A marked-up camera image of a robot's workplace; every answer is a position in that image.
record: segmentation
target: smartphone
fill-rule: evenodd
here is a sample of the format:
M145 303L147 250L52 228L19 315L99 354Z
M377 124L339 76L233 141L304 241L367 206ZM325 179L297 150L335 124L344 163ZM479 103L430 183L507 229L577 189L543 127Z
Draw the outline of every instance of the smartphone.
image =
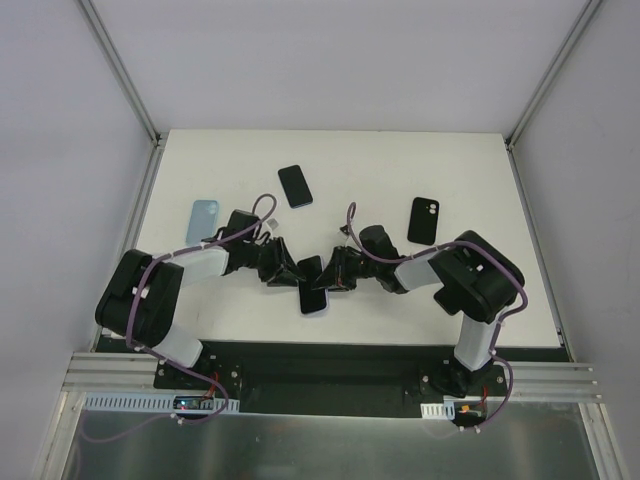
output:
M328 298L327 290L312 290L311 285L316 278L322 273L324 265L319 255L305 258L298 262L298 268L302 270L305 278L304 282L298 282L298 290L300 292L300 311L303 315L321 312L327 309Z
M313 202L311 190L304 179L300 165L281 168L278 170L278 177L291 208L303 207Z
M191 219L187 227L187 247L200 244L200 240L213 235L218 220L218 202L196 200L191 208Z
M407 240L421 245L433 245L436 243L439 214L440 203L437 200L422 197L414 198L413 205L411 205Z

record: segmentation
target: white wall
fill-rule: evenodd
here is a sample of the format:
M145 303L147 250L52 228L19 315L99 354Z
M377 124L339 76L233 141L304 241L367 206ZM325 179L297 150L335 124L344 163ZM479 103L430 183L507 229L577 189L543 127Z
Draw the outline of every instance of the white wall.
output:
M510 133L585 0L95 0L170 128Z
M640 478L640 2L610 0L517 162L563 322Z
M31 478L150 143L74 2L0 3L0 478Z

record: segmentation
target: metal frame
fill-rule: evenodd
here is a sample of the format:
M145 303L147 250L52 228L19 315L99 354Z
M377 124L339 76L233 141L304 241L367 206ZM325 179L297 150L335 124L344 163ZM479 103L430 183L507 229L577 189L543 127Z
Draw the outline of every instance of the metal frame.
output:
M133 247L137 241L159 168L166 136L160 135L157 131L93 2L91 0L74 1L86 19L96 42L105 56L106 62L122 89L123 95L129 102L154 147L139 186L135 204L129 215L125 237L119 248L119 253L122 253ZM558 52L544 72L531 99L527 102L507 141L514 179L521 197L536 256L540 263L545 289L549 296L554 319L560 328L560 316L540 251L535 222L511 152L546 98L567 60L573 54L587 27L593 22L604 1L588 0L585 3ZM566 347L570 352L569 344L566 344ZM580 403L585 428L601 478L607 480L629 478L628 472L626 472L621 461L618 446L611 433L606 407L602 403L600 386L590 365L579 363L513 362L513 367L515 381L514 401ZM146 355L75 354L62 386L55 414L45 439L45 446L36 465L34 478L47 480L61 478L87 392L142 392L151 395L166 394L167 392L187 393L184 391L154 390L155 370L156 360Z

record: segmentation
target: light blue phone case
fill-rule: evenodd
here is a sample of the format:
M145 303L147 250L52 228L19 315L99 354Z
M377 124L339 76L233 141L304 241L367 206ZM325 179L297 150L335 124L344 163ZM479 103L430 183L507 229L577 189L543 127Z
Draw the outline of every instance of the light blue phone case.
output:
M193 202L191 219L187 228L187 246L198 245L203 238L211 237L215 233L217 220L217 201L196 200Z

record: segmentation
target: white backdrop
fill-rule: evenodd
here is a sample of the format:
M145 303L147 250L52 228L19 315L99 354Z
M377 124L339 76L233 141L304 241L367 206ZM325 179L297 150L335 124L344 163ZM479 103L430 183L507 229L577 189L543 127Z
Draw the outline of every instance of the white backdrop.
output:
M150 153L70 0L0 2L0 478L31 479Z
M508 134L584 0L95 0L162 131Z
M568 337L640 478L640 3L607 2L517 145Z

